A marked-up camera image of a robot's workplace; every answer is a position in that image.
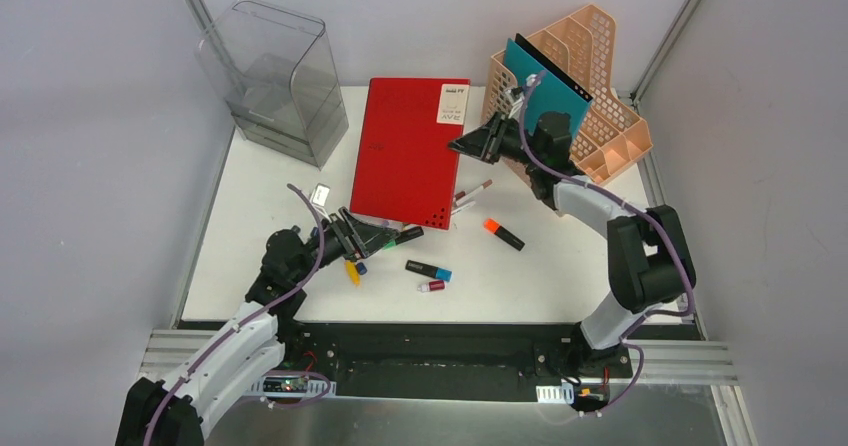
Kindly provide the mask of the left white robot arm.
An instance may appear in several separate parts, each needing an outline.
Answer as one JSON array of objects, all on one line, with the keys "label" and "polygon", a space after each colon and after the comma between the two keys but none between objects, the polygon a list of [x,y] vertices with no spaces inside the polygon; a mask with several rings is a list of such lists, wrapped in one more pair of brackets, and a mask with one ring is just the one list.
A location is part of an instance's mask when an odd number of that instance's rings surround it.
[{"label": "left white robot arm", "polygon": [[288,371],[303,362],[305,344],[291,330],[317,271],[339,259],[366,259],[401,234],[346,208],[313,217],[317,231],[307,239],[296,227],[269,236],[244,303],[201,348],[162,378],[131,386],[116,444],[204,444],[249,386],[276,366]]}]

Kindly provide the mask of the teal folder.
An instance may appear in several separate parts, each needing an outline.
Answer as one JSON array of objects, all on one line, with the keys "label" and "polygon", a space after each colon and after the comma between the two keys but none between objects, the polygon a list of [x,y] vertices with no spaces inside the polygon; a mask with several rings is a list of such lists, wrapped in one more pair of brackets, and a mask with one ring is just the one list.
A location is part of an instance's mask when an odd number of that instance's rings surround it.
[{"label": "teal folder", "polygon": [[575,139],[589,111],[593,96],[520,33],[516,33],[514,38],[507,42],[503,64],[522,86],[526,84],[529,76],[544,72],[541,82],[527,103],[527,132],[532,134],[535,131],[543,113],[558,112],[570,117],[569,134]]}]

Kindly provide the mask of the clear grey drawer organizer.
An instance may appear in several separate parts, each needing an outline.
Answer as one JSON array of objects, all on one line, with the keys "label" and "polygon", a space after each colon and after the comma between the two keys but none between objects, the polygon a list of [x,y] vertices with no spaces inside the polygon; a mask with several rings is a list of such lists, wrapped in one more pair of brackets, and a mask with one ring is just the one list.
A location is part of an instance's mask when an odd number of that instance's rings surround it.
[{"label": "clear grey drawer organizer", "polygon": [[204,30],[196,57],[246,139],[326,165],[348,120],[322,19],[236,0]]}]

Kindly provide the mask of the green cap black highlighter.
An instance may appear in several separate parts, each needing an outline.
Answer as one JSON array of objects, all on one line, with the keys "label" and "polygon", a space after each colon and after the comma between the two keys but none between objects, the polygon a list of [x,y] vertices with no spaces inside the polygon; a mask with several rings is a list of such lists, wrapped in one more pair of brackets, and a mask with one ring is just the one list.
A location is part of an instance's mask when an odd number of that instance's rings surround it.
[{"label": "green cap black highlighter", "polygon": [[403,229],[395,239],[391,240],[387,245],[384,246],[384,249],[390,249],[395,246],[407,243],[409,241],[422,237],[423,234],[424,230],[421,226],[414,226]]}]

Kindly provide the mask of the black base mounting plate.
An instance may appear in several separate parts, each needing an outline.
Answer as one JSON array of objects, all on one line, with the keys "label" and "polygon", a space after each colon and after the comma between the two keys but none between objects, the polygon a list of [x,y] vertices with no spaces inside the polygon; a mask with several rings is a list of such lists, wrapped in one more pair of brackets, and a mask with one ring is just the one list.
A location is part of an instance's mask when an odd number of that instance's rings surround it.
[{"label": "black base mounting plate", "polygon": [[388,399],[535,402],[545,388],[632,377],[623,345],[569,368],[576,326],[294,321],[278,366],[306,366],[338,396]]}]

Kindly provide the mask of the brown cap marker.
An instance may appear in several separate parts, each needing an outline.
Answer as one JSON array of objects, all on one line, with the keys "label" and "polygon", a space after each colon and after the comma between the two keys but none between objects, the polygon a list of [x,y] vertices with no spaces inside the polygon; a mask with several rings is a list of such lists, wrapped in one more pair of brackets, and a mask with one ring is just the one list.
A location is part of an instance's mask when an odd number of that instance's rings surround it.
[{"label": "brown cap marker", "polygon": [[492,180],[492,179],[488,179],[488,180],[486,180],[486,181],[482,182],[481,184],[479,184],[479,185],[477,185],[477,186],[475,186],[475,187],[473,187],[473,188],[466,189],[466,190],[462,190],[462,191],[464,191],[464,192],[466,193],[466,195],[465,195],[463,198],[461,198],[461,199],[464,199],[464,198],[466,198],[466,197],[473,197],[474,195],[479,194],[480,192],[482,192],[482,191],[484,191],[485,189],[487,189],[488,187],[490,187],[492,184],[493,184],[493,180]]}]

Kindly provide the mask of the blue cap black highlighter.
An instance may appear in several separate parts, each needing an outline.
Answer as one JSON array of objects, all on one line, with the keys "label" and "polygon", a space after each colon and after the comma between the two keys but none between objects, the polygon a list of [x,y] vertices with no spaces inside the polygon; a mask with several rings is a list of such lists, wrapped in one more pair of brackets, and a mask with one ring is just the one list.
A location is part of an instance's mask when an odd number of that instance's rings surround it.
[{"label": "blue cap black highlighter", "polygon": [[409,272],[420,274],[434,280],[448,282],[452,278],[452,272],[449,270],[414,260],[407,260],[405,269]]}]

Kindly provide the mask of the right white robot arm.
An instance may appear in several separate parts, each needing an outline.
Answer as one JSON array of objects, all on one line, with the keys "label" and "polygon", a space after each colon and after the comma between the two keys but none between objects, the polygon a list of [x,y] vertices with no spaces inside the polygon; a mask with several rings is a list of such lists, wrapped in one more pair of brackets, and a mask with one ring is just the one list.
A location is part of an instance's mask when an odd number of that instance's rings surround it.
[{"label": "right white robot arm", "polygon": [[606,240],[610,291],[578,323],[567,348],[569,368],[590,376],[645,318],[665,314],[667,304],[690,295],[696,276],[676,210],[640,209],[593,183],[570,157],[571,123],[566,113],[545,112],[526,131],[518,119],[496,113],[448,147],[489,164],[502,158],[520,163],[537,200]]}]

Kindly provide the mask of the red folder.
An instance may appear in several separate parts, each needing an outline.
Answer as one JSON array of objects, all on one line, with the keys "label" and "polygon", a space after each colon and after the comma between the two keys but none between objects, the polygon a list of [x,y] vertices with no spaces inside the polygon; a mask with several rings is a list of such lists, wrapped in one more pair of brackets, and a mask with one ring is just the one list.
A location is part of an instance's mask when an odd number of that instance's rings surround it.
[{"label": "red folder", "polygon": [[350,210],[401,223],[450,226],[467,78],[375,77],[369,82]]}]

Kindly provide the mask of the peach plastic file rack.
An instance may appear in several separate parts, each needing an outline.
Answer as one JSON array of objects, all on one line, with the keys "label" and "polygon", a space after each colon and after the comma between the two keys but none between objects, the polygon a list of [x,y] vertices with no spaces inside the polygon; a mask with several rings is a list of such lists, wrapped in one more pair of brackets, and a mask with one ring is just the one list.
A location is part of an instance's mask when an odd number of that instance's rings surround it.
[{"label": "peach plastic file rack", "polygon": [[507,40],[490,57],[481,121],[512,110],[510,92],[534,73],[546,73],[527,108],[528,130],[541,113],[571,116],[571,159],[604,185],[652,148],[647,121],[619,100],[611,87],[615,19],[588,4],[557,22]]}]

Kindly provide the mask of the orange cap black highlighter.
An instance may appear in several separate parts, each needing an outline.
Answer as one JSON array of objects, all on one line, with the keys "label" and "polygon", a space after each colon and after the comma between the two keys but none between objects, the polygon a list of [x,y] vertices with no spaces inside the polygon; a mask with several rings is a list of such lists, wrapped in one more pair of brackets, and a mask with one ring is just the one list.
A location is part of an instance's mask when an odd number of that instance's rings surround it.
[{"label": "orange cap black highlighter", "polygon": [[525,242],[518,238],[515,234],[509,231],[507,228],[502,226],[500,223],[495,221],[492,218],[487,219],[483,223],[483,227],[486,231],[492,233],[494,236],[516,249],[517,251],[522,251],[525,247]]}]

